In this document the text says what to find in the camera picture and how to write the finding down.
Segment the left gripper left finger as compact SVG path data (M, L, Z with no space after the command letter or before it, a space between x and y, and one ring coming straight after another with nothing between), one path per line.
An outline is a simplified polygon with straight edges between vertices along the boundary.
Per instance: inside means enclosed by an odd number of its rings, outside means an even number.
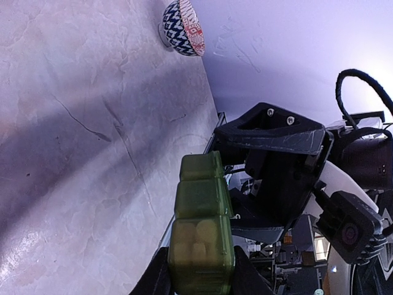
M161 247L157 250L130 295L171 294L168 251L168 247Z

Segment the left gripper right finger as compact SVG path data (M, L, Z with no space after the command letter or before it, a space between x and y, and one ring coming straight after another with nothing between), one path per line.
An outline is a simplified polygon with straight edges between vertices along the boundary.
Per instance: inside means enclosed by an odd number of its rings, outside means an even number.
M273 295L266 280L258 273L240 246L234 246L235 269L233 273L234 295Z

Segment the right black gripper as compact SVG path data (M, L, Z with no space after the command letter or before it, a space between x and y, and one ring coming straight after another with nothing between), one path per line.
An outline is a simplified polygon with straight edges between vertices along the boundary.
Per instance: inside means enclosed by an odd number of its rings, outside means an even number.
M277 242L302 214L333 135L319 122L268 103L256 104L214 133L222 163L245 163L246 173L260 181L252 197L232 198L234 216L240 216L230 220L232 234Z

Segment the green weekly pill organizer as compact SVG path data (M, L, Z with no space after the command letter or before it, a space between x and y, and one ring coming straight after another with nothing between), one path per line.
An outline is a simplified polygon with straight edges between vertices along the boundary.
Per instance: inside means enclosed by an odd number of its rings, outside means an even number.
M168 253L174 291L229 294L233 209L219 152L183 156L179 179Z

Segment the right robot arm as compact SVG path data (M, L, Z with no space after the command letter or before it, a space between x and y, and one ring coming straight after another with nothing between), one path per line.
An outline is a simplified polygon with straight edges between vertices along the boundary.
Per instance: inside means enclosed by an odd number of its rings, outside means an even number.
M217 127L215 150L224 165L244 164L261 185L248 201L237 232L277 241L295 225L328 165L342 170L362 190L392 187L392 133L361 127L367 114L342 110L344 124L319 122L267 103Z

